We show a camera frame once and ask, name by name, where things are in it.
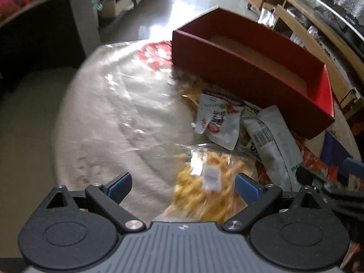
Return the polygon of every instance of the round table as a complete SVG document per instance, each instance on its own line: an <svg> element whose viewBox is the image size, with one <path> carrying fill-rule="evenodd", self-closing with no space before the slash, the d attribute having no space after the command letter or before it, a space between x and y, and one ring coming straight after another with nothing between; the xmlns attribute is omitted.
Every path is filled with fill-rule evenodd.
<svg viewBox="0 0 364 273"><path fill-rule="evenodd" d="M100 46L83 63L64 97L53 139L60 184L81 190L130 172L132 191L121 205L146 222L172 201L175 144L205 141L194 135L194 114L179 93L196 77L173 68L168 42L157 55L148 43ZM329 130L360 161L337 106L335 117ZM323 135L306 142L317 156Z"/></svg>

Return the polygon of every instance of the metal bolt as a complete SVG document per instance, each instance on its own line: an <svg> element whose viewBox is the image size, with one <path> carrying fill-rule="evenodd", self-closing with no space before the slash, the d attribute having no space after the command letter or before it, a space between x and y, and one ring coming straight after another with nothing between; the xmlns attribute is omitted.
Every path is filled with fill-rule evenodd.
<svg viewBox="0 0 364 273"><path fill-rule="evenodd" d="M224 224L224 227L230 231L237 231L243 227L243 224L238 220L229 220Z"/></svg>
<svg viewBox="0 0 364 273"><path fill-rule="evenodd" d="M128 220L125 223L125 227L127 227L130 230L138 230L141 227L143 227L144 223L140 220Z"/></svg>

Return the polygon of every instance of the tile floor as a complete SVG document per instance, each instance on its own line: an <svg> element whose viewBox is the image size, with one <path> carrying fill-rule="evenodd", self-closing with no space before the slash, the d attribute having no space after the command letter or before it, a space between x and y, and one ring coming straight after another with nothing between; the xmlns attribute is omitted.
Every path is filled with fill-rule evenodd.
<svg viewBox="0 0 364 273"><path fill-rule="evenodd" d="M215 5L257 18L244 0L143 0L101 29L101 41L168 40L175 28ZM73 69L32 73L0 101L0 258L20 256L19 230L56 183L51 135L74 73Z"/></svg>

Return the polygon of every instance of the red box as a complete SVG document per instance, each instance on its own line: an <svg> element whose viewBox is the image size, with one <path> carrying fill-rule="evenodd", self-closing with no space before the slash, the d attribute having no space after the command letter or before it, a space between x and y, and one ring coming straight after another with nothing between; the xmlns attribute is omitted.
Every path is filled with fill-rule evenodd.
<svg viewBox="0 0 364 273"><path fill-rule="evenodd" d="M334 122L326 66L281 34L222 8L173 31L172 62L261 108L311 139Z"/></svg>

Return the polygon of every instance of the gray ribbed panel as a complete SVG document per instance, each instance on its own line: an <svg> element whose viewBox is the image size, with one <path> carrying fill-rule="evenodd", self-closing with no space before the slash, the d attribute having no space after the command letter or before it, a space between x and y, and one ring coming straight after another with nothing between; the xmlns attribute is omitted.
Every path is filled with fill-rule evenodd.
<svg viewBox="0 0 364 273"><path fill-rule="evenodd" d="M245 238L215 223L154 223L125 236L105 262L84 273L278 273L288 272L256 256ZM327 273L342 272L333 268ZM29 268L25 273L39 273Z"/></svg>

